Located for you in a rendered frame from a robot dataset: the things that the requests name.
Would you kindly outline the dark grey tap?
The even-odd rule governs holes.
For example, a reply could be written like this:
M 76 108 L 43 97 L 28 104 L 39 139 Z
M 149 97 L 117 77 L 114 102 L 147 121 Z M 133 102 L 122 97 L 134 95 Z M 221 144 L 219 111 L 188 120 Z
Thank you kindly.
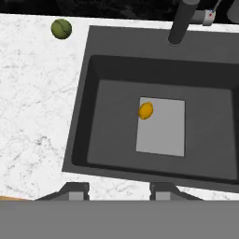
M 216 10 L 222 0 L 217 0 L 212 9 L 198 10 L 197 7 L 201 0 L 181 0 L 172 28 L 168 35 L 168 43 L 172 46 L 181 44 L 185 33 L 191 24 L 201 24 L 211 26 L 216 17 Z

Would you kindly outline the yellow lemon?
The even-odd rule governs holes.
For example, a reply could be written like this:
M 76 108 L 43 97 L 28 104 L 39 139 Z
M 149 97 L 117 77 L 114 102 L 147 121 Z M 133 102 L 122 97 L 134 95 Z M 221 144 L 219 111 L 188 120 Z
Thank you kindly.
M 141 120 L 147 120 L 153 114 L 153 104 L 151 102 L 143 103 L 138 109 L 138 116 Z

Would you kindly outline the light grey sink drain plate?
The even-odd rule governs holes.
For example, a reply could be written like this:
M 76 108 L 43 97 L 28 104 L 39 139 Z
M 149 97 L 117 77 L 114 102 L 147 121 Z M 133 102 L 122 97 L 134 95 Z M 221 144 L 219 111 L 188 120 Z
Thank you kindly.
M 185 156 L 186 103 L 182 100 L 141 97 L 139 105 L 152 104 L 148 119 L 138 118 L 137 152 Z

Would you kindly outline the dark grey sink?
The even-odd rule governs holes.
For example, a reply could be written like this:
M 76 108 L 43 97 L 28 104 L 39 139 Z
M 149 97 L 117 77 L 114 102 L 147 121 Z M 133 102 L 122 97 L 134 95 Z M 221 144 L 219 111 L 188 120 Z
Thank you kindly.
M 239 192 L 239 33 L 90 28 L 63 170 Z M 141 97 L 186 103 L 185 156 L 137 152 Z

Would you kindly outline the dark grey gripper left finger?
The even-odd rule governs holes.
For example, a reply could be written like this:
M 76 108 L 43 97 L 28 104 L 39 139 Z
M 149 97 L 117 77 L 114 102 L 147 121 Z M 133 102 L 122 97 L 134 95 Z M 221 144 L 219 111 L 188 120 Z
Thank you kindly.
M 90 184 L 88 182 L 67 182 L 59 191 L 39 198 L 39 201 L 88 201 Z

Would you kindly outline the green round fruit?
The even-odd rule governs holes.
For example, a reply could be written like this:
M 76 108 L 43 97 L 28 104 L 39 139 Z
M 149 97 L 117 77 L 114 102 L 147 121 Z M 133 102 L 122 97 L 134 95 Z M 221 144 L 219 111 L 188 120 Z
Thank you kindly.
M 72 25 L 65 19 L 58 19 L 51 24 L 50 30 L 57 39 L 66 39 L 72 34 Z

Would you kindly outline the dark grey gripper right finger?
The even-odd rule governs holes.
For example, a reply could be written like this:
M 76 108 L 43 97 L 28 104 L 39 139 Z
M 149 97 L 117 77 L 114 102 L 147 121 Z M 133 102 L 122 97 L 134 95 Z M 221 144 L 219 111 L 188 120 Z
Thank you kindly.
M 187 194 L 186 192 L 181 192 L 174 184 L 172 183 L 155 183 L 151 182 L 149 184 L 151 201 L 182 201 L 182 200 L 191 200 L 191 201 L 200 201 L 200 198 Z

